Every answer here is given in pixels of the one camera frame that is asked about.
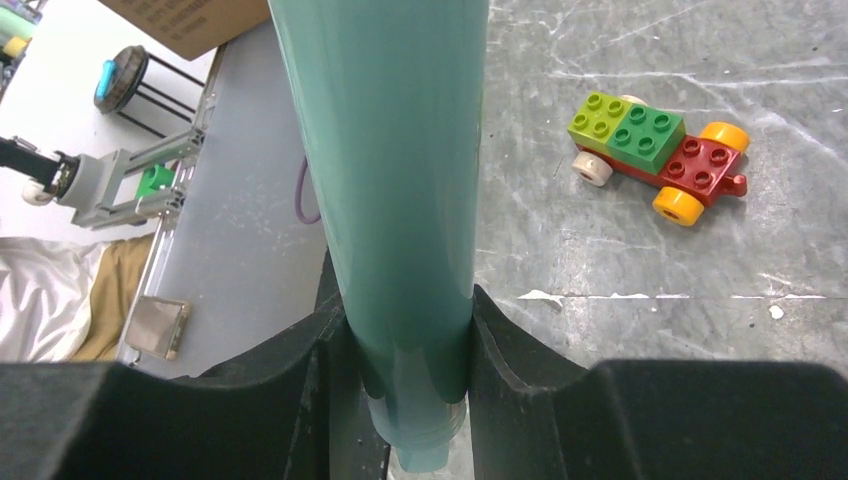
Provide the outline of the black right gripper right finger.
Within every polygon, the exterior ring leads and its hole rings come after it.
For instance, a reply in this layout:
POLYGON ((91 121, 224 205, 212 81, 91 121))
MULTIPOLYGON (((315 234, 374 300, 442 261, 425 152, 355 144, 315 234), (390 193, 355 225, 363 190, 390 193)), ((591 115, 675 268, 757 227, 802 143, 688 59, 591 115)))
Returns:
POLYGON ((480 479, 843 479, 847 382, 804 362, 581 367, 474 291, 470 417, 480 479))

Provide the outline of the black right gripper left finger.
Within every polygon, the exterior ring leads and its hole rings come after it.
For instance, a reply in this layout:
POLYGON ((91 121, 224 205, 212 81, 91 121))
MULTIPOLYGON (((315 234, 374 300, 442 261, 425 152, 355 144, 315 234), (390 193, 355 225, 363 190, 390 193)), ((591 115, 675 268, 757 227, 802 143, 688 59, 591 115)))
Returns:
POLYGON ((384 479, 330 260, 312 314, 196 376, 5 364, 5 479, 384 479))

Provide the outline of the teal green microphone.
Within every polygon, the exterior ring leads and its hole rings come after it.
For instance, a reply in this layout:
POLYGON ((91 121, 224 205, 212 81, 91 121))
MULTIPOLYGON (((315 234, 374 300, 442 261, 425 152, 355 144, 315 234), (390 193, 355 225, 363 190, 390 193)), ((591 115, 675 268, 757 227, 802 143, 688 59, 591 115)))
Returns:
POLYGON ((443 468, 468 388, 485 1, 269 5, 377 433, 443 468))

